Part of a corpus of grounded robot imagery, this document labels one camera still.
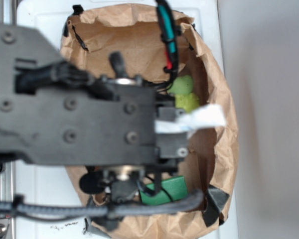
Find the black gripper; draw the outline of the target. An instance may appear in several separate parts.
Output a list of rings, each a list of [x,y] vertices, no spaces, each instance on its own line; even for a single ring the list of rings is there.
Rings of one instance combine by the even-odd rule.
[[[183,131],[159,132],[182,111],[141,77],[129,79],[119,53],[114,78],[95,78],[62,58],[36,30],[0,23],[0,163],[85,166],[79,187],[125,203],[137,190],[163,191],[162,174],[188,155]]]

